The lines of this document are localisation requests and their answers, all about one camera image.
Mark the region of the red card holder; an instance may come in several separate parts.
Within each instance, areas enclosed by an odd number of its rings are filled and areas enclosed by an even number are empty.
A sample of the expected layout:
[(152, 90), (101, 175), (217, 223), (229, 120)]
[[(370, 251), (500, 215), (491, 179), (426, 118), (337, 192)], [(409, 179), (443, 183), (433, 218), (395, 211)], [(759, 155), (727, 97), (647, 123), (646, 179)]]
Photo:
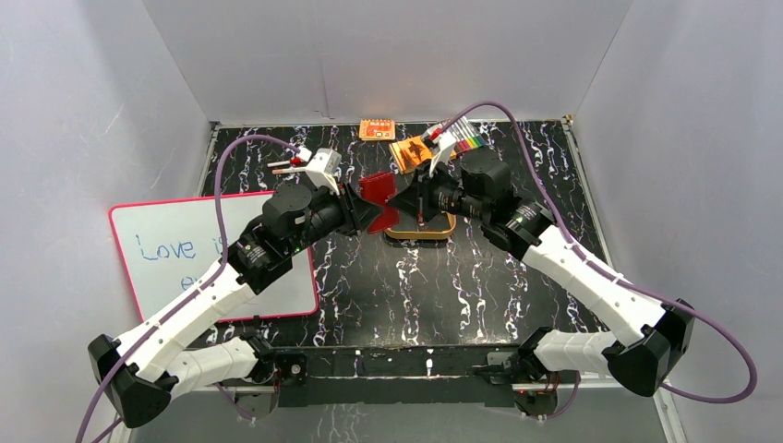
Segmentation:
[(399, 211), (388, 205), (388, 200), (397, 193), (395, 174), (378, 172), (359, 179), (361, 197), (383, 208), (383, 212), (366, 229), (369, 234), (391, 229), (400, 221)]

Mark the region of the yellow oval tray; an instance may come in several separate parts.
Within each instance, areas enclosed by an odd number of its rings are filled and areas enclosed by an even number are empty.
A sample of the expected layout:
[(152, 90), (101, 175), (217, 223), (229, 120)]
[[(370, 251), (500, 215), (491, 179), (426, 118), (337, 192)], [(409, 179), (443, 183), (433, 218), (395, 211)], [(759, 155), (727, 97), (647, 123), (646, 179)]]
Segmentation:
[(441, 241), (449, 238), (457, 226), (456, 217), (441, 213), (431, 221), (420, 224), (414, 218), (401, 214), (400, 222), (384, 233), (395, 240)]

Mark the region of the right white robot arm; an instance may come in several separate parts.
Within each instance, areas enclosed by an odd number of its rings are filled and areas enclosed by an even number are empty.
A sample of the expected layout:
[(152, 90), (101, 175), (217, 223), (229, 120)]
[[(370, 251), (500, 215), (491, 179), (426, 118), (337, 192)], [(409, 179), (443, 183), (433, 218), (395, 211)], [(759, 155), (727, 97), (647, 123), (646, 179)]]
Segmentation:
[(388, 206), (422, 222), (442, 212), (479, 220), (492, 245), (547, 275), (608, 327), (595, 333), (542, 327), (514, 356), (488, 364), (479, 375), (505, 384), (542, 382), (560, 371), (590, 372), (653, 396), (687, 350), (693, 316), (633, 292), (605, 262), (578, 253), (578, 243), (565, 238), (548, 208), (515, 193), (512, 169), (494, 151), (469, 151), (459, 164), (459, 178), (441, 163), (421, 164)]

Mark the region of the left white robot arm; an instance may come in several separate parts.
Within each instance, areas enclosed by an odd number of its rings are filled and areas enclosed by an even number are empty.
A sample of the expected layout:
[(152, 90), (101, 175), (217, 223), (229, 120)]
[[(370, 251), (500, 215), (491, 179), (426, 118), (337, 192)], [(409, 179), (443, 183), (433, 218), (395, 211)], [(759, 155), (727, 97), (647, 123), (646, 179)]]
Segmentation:
[(101, 334), (89, 344), (99, 391), (125, 426), (137, 428), (193, 389), (228, 379), (268, 382), (278, 371), (275, 352), (258, 335), (195, 351), (187, 347), (291, 271), (296, 255), (331, 233), (365, 232), (382, 212), (346, 184), (335, 190), (279, 187), (204, 277), (132, 330), (117, 338)]

